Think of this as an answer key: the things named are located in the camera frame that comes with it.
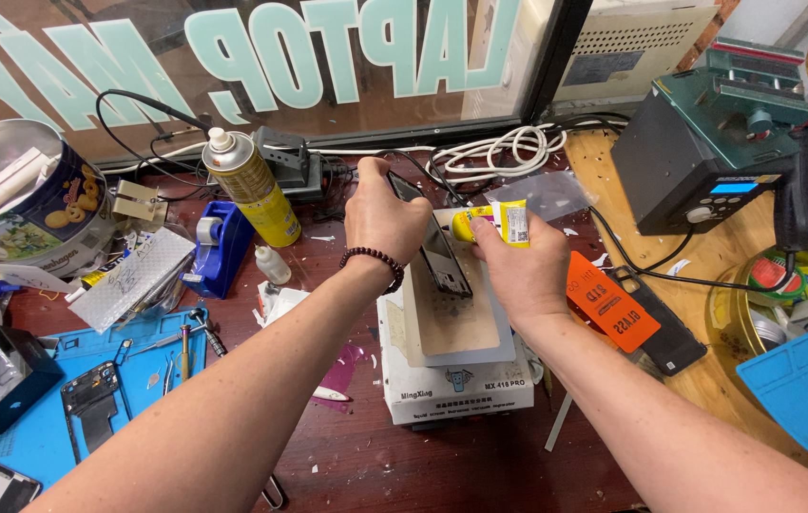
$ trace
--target forearm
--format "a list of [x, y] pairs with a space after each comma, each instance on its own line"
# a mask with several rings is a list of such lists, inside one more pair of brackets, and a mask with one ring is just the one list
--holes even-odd
[[653, 510], [808, 510], [807, 469], [684, 400], [569, 316], [520, 332]]
[[32, 507], [251, 510], [308, 398], [390, 276], [382, 262], [352, 259], [280, 320], [147, 408]]

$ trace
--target window glass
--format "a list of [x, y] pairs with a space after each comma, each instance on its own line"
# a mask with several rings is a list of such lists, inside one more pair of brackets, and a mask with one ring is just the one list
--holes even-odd
[[[553, 0], [0, 0], [0, 120], [51, 124], [93, 162], [128, 160], [98, 92], [155, 97], [226, 130], [362, 133], [516, 113]], [[136, 151], [183, 130], [106, 97]], [[167, 152], [201, 134], [157, 143]]]

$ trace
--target white glue bottle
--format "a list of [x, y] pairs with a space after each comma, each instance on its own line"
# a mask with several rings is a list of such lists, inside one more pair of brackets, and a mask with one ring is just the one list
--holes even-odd
[[281, 256], [268, 246], [255, 247], [255, 264], [274, 285], [284, 285], [293, 275]]

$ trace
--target desk surface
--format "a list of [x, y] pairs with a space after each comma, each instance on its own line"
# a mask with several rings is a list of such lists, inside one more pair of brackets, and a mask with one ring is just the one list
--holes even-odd
[[[577, 133], [569, 138], [566, 152], [578, 180], [589, 192], [599, 196], [595, 207], [620, 236], [626, 252], [638, 258], [643, 266], [660, 260], [677, 247], [683, 236], [644, 237], [632, 223], [610, 148], [616, 136], [605, 137], [603, 131]], [[655, 269], [666, 273], [676, 261], [686, 258], [691, 263], [679, 276], [717, 279], [725, 270], [737, 266], [775, 244], [772, 229], [771, 192], [744, 205], [739, 212], [707, 234], [692, 238], [682, 252], [664, 266]], [[604, 237], [614, 262], [622, 257], [609, 237]], [[705, 329], [705, 302], [710, 288], [666, 279], [644, 277], [645, 283], [670, 307], [689, 328], [695, 338], [708, 345]], [[724, 374], [714, 351], [673, 378], [669, 387], [724, 422], [808, 467], [808, 451], [803, 449], [775, 421], [757, 410]]]
[[[551, 157], [546, 170], [563, 169]], [[421, 175], [407, 161], [393, 162], [395, 172], [412, 181]], [[162, 194], [177, 197], [192, 191], [188, 185], [159, 177], [146, 184], [159, 184]], [[355, 189], [351, 185], [349, 196]], [[424, 187], [434, 206], [443, 207], [433, 187]], [[207, 200], [186, 200], [170, 207], [170, 220], [190, 232]], [[345, 248], [344, 226], [338, 222], [313, 223], [313, 207], [296, 208], [304, 237], [280, 249], [293, 270], [287, 284], [312, 290], [337, 269]], [[595, 260], [605, 251], [588, 213], [576, 213], [552, 223], [573, 228], [573, 249]], [[308, 237], [334, 236], [331, 242]], [[249, 254], [232, 290], [224, 301], [207, 301], [212, 320], [221, 327], [228, 349], [257, 333], [260, 328], [250, 314], [258, 308], [257, 284], [263, 275]], [[194, 305], [197, 297], [186, 292], [182, 305]], [[85, 325], [59, 297], [50, 301], [33, 290], [18, 293], [10, 303], [7, 321], [36, 335], [82, 329]], [[352, 344], [366, 355], [379, 358], [375, 307], [356, 322], [349, 335]], [[210, 351], [208, 362], [216, 356]], [[640, 502], [616, 461], [597, 436], [584, 414], [573, 405], [552, 453], [544, 450], [565, 391], [554, 382], [552, 399], [543, 386], [535, 387], [535, 406], [510, 414], [461, 419], [431, 430], [412, 431], [392, 426], [383, 399], [381, 367], [372, 361], [356, 364], [348, 394], [351, 414], [341, 414], [309, 402], [280, 462], [274, 469], [289, 497], [288, 511], [417, 511], [476, 508], [497, 504], [517, 511], [616, 511]], [[318, 473], [312, 468], [318, 465]], [[266, 511], [263, 501], [256, 511]]]

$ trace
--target blue tape dispenser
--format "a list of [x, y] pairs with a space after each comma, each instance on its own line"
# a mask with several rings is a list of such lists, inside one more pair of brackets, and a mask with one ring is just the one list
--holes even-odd
[[255, 229], [236, 204], [213, 201], [204, 207], [195, 234], [192, 272], [180, 278], [199, 296], [225, 299]]

